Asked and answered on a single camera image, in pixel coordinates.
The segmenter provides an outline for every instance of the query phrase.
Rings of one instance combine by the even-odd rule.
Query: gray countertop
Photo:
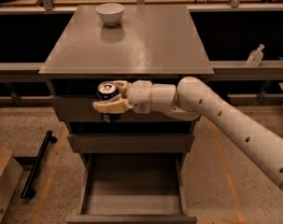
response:
[[[125,6],[106,27],[80,6],[40,74],[213,74],[186,6]]]

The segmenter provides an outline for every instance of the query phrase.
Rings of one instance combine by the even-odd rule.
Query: white robotic arm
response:
[[[194,120],[202,114],[283,190],[283,139],[223,101],[201,80],[184,77],[177,88],[142,80],[115,83],[123,98],[116,102],[115,97],[111,102],[94,102],[97,111],[112,114],[128,109],[144,114],[157,111],[183,120]]]

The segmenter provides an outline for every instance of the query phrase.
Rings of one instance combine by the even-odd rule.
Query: bottle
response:
[[[264,44],[260,44],[257,49],[254,49],[248,59],[247,59],[247,65],[251,67],[258,67],[262,61]]]

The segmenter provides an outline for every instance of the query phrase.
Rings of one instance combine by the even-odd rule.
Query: concrete floor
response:
[[[239,109],[283,137],[280,106]],[[64,223],[77,213],[84,167],[66,140],[64,124],[51,107],[0,107],[0,143],[15,156],[35,156],[47,130],[59,142],[48,148],[37,195],[31,201],[20,198],[25,171],[3,223]],[[201,118],[194,134],[182,170],[189,216],[210,224],[282,224],[283,192],[207,119]]]

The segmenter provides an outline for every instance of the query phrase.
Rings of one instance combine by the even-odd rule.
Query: white bowl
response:
[[[116,25],[123,15],[124,6],[121,4],[102,4],[96,8],[96,12],[105,25]]]

